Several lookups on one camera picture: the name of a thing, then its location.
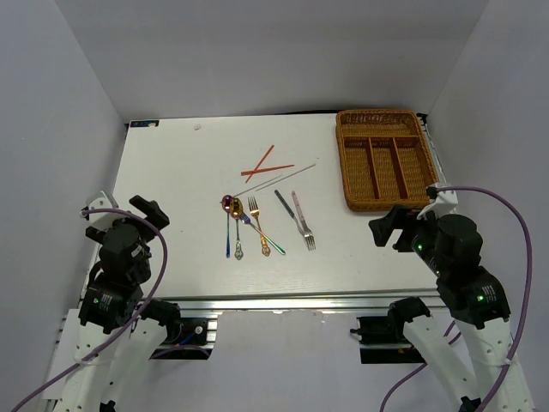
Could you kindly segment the purple iridescent spoon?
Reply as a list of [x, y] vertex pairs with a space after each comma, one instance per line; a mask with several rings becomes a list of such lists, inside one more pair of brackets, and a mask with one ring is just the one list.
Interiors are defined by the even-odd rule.
[[231, 207], [232, 197], [225, 195], [221, 200], [222, 208], [226, 212], [226, 258], [231, 256], [231, 241], [230, 241], [230, 220], [231, 220]]

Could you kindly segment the gold ornate rainbow spoon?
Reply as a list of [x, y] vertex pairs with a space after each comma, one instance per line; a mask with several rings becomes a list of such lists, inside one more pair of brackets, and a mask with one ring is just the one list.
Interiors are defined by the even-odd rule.
[[242, 245], [241, 245], [241, 240], [239, 235], [239, 222], [240, 222], [241, 212], [242, 212], [242, 203], [237, 197], [233, 197], [231, 208], [230, 208], [230, 214], [231, 214], [231, 217], [235, 220], [236, 242], [235, 242], [234, 257], [238, 261], [240, 261], [244, 257], [244, 252], [242, 250]]

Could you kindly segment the silver chopstick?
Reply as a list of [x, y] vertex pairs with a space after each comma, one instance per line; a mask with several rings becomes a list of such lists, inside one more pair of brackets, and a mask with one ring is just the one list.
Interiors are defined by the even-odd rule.
[[[298, 174], [300, 174], [300, 173], [302, 173], [302, 172], [305, 172], [305, 171], [307, 171], [307, 170], [312, 169], [312, 168], [315, 167], [316, 165], [317, 165], [316, 163], [313, 163], [313, 164], [311, 164], [311, 165], [309, 165], [309, 166], [307, 166], [307, 167], [303, 167], [303, 168], [299, 169], [299, 170], [296, 171], [296, 172], [289, 173], [288, 175], [284, 175], [281, 179], [278, 179], [277, 181], [275, 181], [274, 183], [270, 184], [270, 185], [267, 186], [267, 187], [270, 187], [271, 185], [275, 185], [275, 184], [277, 184], [277, 183], [280, 183], [281, 181], [284, 181], [284, 180], [286, 180], [286, 179], [290, 179], [290, 178], [292, 178], [292, 177], [294, 177], [294, 176], [296, 176], [296, 175], [298, 175]], [[246, 194], [246, 193], [255, 191], [255, 189], [256, 189], [257, 186], [258, 186], [258, 185], [255, 185], [255, 186], [253, 186], [253, 187], [251, 187], [251, 188], [249, 188], [249, 189], [246, 189], [246, 190], [244, 190], [244, 191], [241, 191], [241, 192], [239, 192], [239, 193], [236, 193], [236, 194], [234, 194], [233, 196], [238, 197], [238, 196], [244, 195], [244, 194]]]
[[270, 180], [268, 180], [268, 181], [266, 181], [266, 182], [264, 182], [264, 183], [258, 185], [258, 186], [256, 187], [255, 191], [259, 191], [259, 190], [261, 190], [261, 189], [263, 189], [263, 188], [269, 186], [270, 184], [274, 183], [274, 182], [277, 181], [278, 179], [281, 179], [282, 177], [283, 177], [283, 175], [279, 175], [279, 176], [276, 176], [276, 177], [274, 177], [274, 178], [272, 178], [272, 179], [270, 179]]

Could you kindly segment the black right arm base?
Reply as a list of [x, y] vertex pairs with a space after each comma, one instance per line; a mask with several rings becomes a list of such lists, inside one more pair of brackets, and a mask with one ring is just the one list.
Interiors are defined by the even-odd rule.
[[359, 342], [363, 365], [397, 365], [424, 362], [418, 350], [404, 337], [398, 337], [387, 316], [357, 318], [350, 335]]

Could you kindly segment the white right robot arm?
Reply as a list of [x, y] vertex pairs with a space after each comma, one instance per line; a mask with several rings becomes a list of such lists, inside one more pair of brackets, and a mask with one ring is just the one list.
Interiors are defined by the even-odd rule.
[[513, 346], [510, 306], [501, 282], [480, 264], [483, 245], [476, 224], [463, 215], [436, 216], [395, 206], [370, 221], [374, 243], [383, 247], [394, 230], [398, 252], [413, 252], [435, 274], [437, 292], [465, 342], [466, 367], [418, 297], [393, 302], [387, 330], [409, 341], [436, 374], [456, 411], [531, 411], [533, 401]]

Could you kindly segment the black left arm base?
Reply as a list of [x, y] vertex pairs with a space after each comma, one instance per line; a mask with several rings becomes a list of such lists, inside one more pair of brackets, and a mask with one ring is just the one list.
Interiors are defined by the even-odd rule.
[[200, 360], [211, 355], [207, 345], [208, 319], [181, 315], [175, 303], [152, 300], [141, 314], [141, 319], [151, 318], [166, 331], [166, 339], [151, 355], [156, 360]]

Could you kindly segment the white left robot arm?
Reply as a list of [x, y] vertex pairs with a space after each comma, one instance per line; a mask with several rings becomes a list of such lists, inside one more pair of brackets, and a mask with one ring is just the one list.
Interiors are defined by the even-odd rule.
[[170, 223], [155, 201], [138, 195], [134, 216], [105, 192], [82, 210], [99, 260], [88, 277], [78, 314], [75, 366], [66, 375], [56, 411], [120, 411], [136, 391], [145, 366], [164, 342], [182, 331], [177, 305], [145, 296], [151, 277], [149, 242]]

